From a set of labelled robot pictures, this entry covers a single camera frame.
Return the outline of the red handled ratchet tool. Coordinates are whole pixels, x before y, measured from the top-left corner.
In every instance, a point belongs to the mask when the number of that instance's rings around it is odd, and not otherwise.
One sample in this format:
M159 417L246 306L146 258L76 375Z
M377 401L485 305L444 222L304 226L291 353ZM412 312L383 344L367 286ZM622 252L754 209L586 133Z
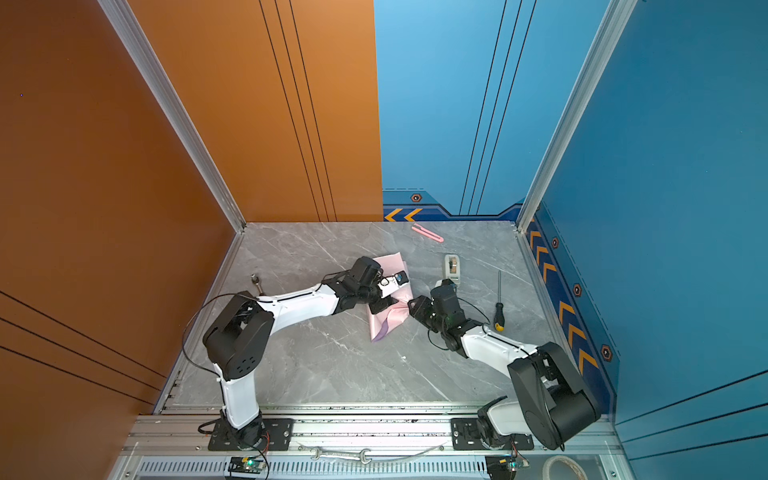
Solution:
M264 290L262 288L260 278L259 278L259 276L257 274L252 274L251 275L251 282L255 286L258 294L260 296L263 296L264 295Z

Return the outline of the white tape dispenser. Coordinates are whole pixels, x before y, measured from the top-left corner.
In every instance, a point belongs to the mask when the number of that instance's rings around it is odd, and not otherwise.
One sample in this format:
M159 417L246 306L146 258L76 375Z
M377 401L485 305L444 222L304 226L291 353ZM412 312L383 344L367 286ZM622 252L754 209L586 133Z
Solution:
M456 254L444 256L444 278L456 285L461 283L460 258Z

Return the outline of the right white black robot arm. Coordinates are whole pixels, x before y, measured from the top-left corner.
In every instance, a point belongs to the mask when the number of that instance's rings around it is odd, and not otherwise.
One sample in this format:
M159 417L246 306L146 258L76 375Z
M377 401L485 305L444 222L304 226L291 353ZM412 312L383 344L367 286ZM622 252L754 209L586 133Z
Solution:
M569 354L554 342L540 346L506 338L486 323L437 298L408 302L410 315L437 333L445 347L507 377L515 398L501 396L477 412L484 445L504 449L516 435L530 435L550 450L600 420L602 409Z

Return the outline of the silver wrench on rail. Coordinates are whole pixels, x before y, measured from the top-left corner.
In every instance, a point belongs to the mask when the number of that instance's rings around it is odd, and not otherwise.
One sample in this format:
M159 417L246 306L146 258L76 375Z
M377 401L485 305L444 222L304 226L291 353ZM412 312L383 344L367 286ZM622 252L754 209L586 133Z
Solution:
M298 450L306 452L313 460L343 460L357 462L362 465L368 465L372 462L372 458L369 456L369 449L362 449L360 451L340 451L330 450L319 446L299 445Z

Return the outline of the right green circuit board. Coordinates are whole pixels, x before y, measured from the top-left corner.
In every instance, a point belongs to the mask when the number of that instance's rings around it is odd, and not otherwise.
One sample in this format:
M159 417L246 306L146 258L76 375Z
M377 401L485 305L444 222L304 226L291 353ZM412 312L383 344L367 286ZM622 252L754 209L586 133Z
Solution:
M486 471L490 480L514 480L519 462L511 456L487 456Z

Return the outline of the yellow handled screwdriver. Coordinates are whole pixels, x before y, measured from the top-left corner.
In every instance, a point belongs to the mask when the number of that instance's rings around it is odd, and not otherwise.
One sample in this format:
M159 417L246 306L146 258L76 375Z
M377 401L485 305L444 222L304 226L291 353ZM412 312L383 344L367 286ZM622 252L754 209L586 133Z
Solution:
M504 304L502 302L502 272L497 273L497 301L495 303L495 311L493 316L493 326L497 332L503 332L505 330L506 319L504 314Z

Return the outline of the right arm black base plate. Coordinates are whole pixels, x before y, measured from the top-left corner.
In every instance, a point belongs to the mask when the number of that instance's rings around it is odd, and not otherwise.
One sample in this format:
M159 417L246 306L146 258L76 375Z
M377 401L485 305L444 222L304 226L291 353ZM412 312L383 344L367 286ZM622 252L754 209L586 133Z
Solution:
M487 421L474 418L450 420L451 441L454 450L531 451L533 437L527 434L499 435L491 431Z

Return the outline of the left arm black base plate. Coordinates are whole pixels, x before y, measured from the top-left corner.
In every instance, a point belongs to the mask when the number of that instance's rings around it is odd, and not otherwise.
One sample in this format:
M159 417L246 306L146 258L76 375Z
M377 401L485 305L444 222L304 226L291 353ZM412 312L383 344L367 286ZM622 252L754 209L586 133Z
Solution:
M207 449L284 452L289 449L293 429L292 418L258 417L241 429L231 426L226 418L220 418L213 423Z

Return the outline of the pink scissors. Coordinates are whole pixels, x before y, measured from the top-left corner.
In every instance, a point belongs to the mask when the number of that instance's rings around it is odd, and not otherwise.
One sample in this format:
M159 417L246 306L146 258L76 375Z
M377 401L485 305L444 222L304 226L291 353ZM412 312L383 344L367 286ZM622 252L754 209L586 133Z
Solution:
M422 227L421 225L414 224L414 225L411 226L411 230L414 231L415 233L417 233L417 234L419 234L419 235L421 235L423 237L429 238L430 240L435 241L437 243L443 243L444 242L444 238L442 236L440 236L440 235L436 234L435 232L432 232L432 231Z

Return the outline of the green circuit board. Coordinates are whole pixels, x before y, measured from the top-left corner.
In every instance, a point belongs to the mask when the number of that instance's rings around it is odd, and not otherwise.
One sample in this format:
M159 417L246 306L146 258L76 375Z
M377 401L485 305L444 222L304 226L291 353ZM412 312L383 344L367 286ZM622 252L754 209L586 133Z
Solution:
M487 456L486 471L490 480L514 480L519 462L511 456Z
M231 457L226 470L230 479L268 479L270 467L261 457Z

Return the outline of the left green circuit board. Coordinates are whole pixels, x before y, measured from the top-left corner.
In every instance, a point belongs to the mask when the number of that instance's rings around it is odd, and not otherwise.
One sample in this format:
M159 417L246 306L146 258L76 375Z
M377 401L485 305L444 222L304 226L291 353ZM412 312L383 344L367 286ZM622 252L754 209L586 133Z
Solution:
M261 457L231 457L226 470L230 479L268 479L270 467Z

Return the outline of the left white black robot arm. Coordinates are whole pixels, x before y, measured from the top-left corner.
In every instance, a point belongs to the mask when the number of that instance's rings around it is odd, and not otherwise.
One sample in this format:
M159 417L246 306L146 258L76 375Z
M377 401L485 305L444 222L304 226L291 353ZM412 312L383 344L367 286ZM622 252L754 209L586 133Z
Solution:
M393 294L408 284L403 270L388 277L376 272L362 282L346 271L308 289L274 297L235 294L203 338L222 392L217 430L226 434L235 448L264 449L267 427L257 401L255 369L272 334L359 304L391 306Z

